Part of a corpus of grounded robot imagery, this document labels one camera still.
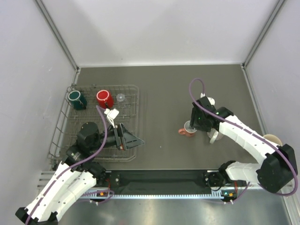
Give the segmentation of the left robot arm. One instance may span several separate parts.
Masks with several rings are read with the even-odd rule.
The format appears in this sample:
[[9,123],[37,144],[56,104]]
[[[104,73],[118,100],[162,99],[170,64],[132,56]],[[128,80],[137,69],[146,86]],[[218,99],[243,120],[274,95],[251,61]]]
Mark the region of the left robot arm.
[[77,134],[54,175],[40,194],[15,216],[25,225],[56,225],[66,211],[90,188],[101,186],[108,178],[106,169],[94,160],[97,150],[115,146],[128,150],[144,145],[144,140],[130,133],[123,123],[109,126],[100,133],[94,122],[86,122]]

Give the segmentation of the clear plastic cup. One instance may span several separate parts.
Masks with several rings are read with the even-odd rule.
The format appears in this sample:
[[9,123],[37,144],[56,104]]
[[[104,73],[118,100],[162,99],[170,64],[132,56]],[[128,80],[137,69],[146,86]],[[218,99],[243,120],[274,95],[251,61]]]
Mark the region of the clear plastic cup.
[[116,100],[118,103],[125,103],[126,96],[123,93],[117,94]]

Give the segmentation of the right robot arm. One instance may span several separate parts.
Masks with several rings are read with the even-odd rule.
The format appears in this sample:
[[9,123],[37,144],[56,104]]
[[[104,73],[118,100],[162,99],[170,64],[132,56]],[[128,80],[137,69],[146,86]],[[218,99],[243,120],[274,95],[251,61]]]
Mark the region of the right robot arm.
[[248,164],[234,160],[222,164],[218,169],[218,179],[224,186],[243,180],[277,193],[291,180],[297,179],[297,163],[290,145],[280,146],[268,141],[243,124],[227,108],[216,109],[206,96],[193,101],[190,126],[203,132],[216,130],[232,139],[256,160]]

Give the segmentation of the dark green mug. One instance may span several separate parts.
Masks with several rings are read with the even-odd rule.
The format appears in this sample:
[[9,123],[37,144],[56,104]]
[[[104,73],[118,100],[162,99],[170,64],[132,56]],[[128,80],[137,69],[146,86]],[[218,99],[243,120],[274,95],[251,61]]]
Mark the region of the dark green mug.
[[85,110],[87,100],[85,96],[78,90],[73,90],[68,94],[68,100],[75,110]]

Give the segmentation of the small pink mug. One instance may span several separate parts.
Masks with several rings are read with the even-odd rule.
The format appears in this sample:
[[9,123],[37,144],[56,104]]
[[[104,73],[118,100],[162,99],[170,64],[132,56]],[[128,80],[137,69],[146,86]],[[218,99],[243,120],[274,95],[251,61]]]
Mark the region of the small pink mug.
[[190,121],[186,121],[184,127],[178,130],[180,135],[185,135],[187,137],[192,137],[197,132],[196,129],[190,126]]

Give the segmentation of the red mug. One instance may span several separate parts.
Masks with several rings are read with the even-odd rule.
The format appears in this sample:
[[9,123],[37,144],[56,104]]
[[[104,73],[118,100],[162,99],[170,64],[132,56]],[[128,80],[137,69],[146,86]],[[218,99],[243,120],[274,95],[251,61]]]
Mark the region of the red mug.
[[98,105],[103,109],[110,109],[114,105],[114,99],[108,90],[100,90],[96,94]]

